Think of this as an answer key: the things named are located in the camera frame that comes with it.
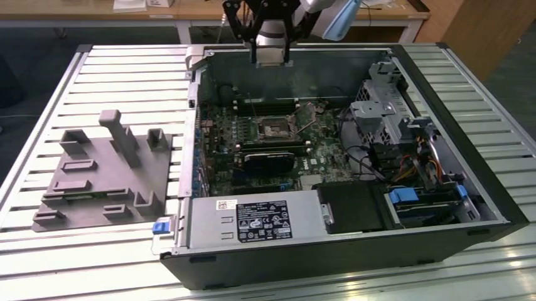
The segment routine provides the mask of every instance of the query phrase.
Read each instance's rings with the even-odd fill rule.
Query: blue latch
[[[461,199],[465,199],[467,197],[467,191],[465,189],[463,185],[457,185],[455,190],[458,191]]]
[[[152,225],[152,234],[167,234],[169,233],[169,222],[168,221],[157,221]]]
[[[418,201],[418,196],[415,189],[413,188],[395,188],[393,191],[389,193],[389,199],[391,200],[391,203],[395,204],[398,202],[417,202]]]

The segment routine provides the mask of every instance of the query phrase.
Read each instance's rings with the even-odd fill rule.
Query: power supply label
[[[236,204],[236,227],[240,243],[292,238],[286,201]]]

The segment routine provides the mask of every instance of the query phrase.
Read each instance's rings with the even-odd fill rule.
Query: black cable
[[[381,11],[382,9],[381,8],[370,8],[370,6],[365,3],[365,2],[361,2],[361,4],[363,4],[365,6],[366,6],[366,11],[369,12],[369,27],[371,26],[371,15],[370,15],[370,10],[374,10],[374,11]]]

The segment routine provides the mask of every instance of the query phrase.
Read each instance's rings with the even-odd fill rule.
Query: table leg
[[[191,44],[189,26],[189,21],[176,21],[175,23],[180,44]]]
[[[56,34],[56,37],[62,40],[66,38],[66,28],[65,27],[53,27],[53,33]]]
[[[422,25],[422,20],[411,20],[407,24],[407,26],[403,29],[403,32],[399,36],[399,43],[413,43],[415,37],[417,37],[417,33],[418,30],[421,28]]]

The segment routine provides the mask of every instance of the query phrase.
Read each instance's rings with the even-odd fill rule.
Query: cable
[[[365,2],[361,2],[361,4],[363,4],[365,6],[366,6],[366,11],[369,12],[369,27],[371,26],[371,15],[370,15],[370,6],[365,3]]]
[[[6,115],[6,116],[0,116],[0,118],[17,118],[17,117],[40,117],[40,115]]]
[[[218,30],[216,44],[219,44],[220,33],[223,32],[223,25],[226,24],[226,19],[227,19],[226,14],[222,14],[222,16],[220,16],[220,26],[219,26],[219,30]]]
[[[405,160],[406,158],[410,158],[410,157],[411,157],[410,155],[405,155],[405,156],[402,157],[402,159],[399,160],[399,171],[398,171],[398,172],[402,172],[403,160]]]

